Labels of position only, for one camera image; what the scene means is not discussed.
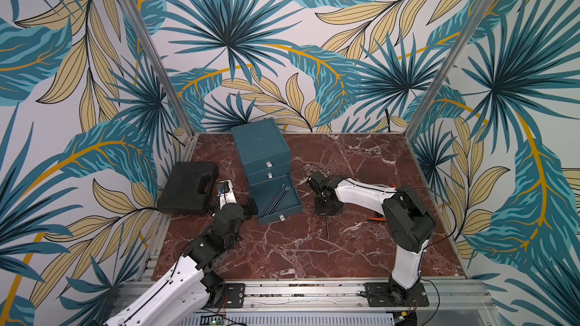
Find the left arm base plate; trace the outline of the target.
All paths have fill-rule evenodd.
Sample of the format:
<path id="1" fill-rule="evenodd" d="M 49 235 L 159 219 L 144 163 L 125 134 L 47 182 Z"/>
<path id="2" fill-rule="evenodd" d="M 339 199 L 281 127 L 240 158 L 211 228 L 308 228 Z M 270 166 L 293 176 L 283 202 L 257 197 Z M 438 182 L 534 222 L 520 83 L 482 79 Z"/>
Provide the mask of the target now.
<path id="1" fill-rule="evenodd" d="M 219 309 L 242 309 L 246 296 L 246 284 L 226 283 L 219 298 L 214 302 L 214 307 Z"/>

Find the teal drawer cabinet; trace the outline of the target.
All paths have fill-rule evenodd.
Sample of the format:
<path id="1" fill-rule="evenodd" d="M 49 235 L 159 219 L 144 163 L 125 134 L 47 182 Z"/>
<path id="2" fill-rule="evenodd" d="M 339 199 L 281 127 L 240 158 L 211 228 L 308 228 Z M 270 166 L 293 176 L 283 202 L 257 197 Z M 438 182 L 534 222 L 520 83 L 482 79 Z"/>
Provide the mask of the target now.
<path id="1" fill-rule="evenodd" d="M 240 125 L 231 133 L 249 185 L 291 172 L 291 150 L 273 119 Z"/>

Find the brown pencil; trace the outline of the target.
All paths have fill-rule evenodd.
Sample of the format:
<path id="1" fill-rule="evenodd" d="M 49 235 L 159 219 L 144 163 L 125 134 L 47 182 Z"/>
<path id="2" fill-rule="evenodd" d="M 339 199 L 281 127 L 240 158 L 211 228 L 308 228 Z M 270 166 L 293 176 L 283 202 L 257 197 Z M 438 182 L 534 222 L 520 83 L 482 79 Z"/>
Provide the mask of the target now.
<path id="1" fill-rule="evenodd" d="M 271 208 L 271 210 L 269 211 L 268 216 L 274 214 L 277 211 L 277 209 L 279 208 L 280 204 L 282 203 L 283 199 L 285 198 L 285 196 L 287 195 L 287 193 L 289 192 L 289 190 L 290 190 L 290 187 L 286 187 L 282 191 L 282 193 L 279 196 L 279 198 L 276 200 L 276 202 L 274 202 L 273 208 Z"/>

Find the dark pencil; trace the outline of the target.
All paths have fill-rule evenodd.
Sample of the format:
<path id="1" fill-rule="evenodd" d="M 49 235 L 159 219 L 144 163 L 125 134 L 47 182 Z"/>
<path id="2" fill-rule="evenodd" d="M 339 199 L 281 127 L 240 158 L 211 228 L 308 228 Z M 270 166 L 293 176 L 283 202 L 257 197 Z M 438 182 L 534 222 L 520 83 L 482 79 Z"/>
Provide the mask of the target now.
<path id="1" fill-rule="evenodd" d="M 269 211 L 271 210 L 271 208 L 273 208 L 274 202 L 276 202 L 276 200 L 279 198 L 279 196 L 281 195 L 282 191 L 286 188 L 285 184 L 283 184 L 275 193 L 275 195 L 272 197 L 272 199 L 269 201 L 269 203 L 267 204 L 266 208 L 262 211 L 260 218 L 265 217 L 268 215 Z"/>

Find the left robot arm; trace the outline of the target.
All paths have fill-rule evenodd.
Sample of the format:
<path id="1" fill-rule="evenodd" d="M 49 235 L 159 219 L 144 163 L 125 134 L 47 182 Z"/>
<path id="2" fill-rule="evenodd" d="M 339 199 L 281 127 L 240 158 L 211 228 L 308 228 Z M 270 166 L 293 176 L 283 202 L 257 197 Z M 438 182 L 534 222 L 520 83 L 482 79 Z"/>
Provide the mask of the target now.
<path id="1" fill-rule="evenodd" d="M 192 312 L 220 303 L 224 280 L 215 271 L 240 238 L 240 228 L 258 213 L 255 202 L 229 202 L 184 248 L 153 286 L 104 325 L 176 325 Z"/>

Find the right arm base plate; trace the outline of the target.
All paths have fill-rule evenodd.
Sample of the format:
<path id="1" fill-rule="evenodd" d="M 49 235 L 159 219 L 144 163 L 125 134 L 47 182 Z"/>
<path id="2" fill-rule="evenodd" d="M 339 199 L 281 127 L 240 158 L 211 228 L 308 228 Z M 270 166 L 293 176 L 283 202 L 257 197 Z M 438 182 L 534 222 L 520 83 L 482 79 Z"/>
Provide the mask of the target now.
<path id="1" fill-rule="evenodd" d="M 368 282 L 360 295 L 369 307 L 426 307 L 430 305 L 424 285 L 417 282 L 405 289 L 391 282 Z"/>

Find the teal bottom drawer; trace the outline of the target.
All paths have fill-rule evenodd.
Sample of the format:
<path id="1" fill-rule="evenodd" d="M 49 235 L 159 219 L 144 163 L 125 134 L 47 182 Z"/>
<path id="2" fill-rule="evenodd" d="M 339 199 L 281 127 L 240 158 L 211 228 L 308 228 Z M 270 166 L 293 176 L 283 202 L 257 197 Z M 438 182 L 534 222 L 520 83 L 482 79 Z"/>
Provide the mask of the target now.
<path id="1" fill-rule="evenodd" d="M 258 224 L 285 221 L 303 211 L 303 205 L 290 174 L 249 186 L 258 209 Z"/>

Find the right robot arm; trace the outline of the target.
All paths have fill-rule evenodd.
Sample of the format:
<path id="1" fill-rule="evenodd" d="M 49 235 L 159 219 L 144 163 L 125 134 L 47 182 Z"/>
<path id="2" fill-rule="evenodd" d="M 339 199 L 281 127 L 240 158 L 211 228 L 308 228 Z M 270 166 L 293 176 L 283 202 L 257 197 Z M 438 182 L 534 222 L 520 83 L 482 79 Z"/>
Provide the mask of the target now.
<path id="1" fill-rule="evenodd" d="M 318 215 L 335 216 L 346 204 L 379 214 L 397 244 L 391 285 L 407 292 L 420 284 L 421 261 L 437 222 L 413 187 L 379 187 L 347 177 L 330 178 L 320 171 L 312 173 L 307 184 L 315 194 Z"/>

